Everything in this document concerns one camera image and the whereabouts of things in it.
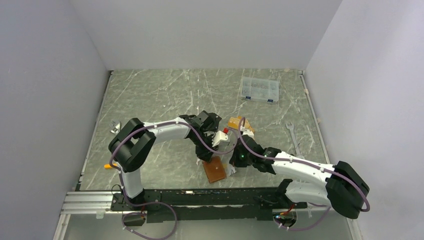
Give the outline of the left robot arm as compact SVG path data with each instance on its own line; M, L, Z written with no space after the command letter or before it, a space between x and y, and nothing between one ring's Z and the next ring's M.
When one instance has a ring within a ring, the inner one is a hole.
M126 194L124 204L131 210L137 210L145 202L141 166L154 144L189 139L195 146L196 157L209 162L218 150L213 145L213 138L218 132L220 121L219 115L205 110L198 115L184 114L160 122L130 119L108 145Z

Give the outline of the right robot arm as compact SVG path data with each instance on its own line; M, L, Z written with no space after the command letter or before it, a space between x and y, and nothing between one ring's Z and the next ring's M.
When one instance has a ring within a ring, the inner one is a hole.
M241 136L229 163L236 168L252 166L262 173L285 176L275 194L276 203L287 208L294 203L313 203L333 208L340 215L357 219L371 209L369 186L347 162L317 163L274 147L261 147Z

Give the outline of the brown leather card holder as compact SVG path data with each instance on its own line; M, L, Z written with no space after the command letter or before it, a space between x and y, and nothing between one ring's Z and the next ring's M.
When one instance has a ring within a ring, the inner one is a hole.
M210 184L224 180L227 177L219 156L213 156L210 161L203 161L202 165Z

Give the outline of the single silver VIP card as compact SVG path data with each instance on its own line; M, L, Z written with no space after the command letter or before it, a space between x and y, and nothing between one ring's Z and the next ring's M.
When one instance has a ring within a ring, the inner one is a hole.
M232 164L227 163L225 166L227 176L231 176L237 172L236 168Z

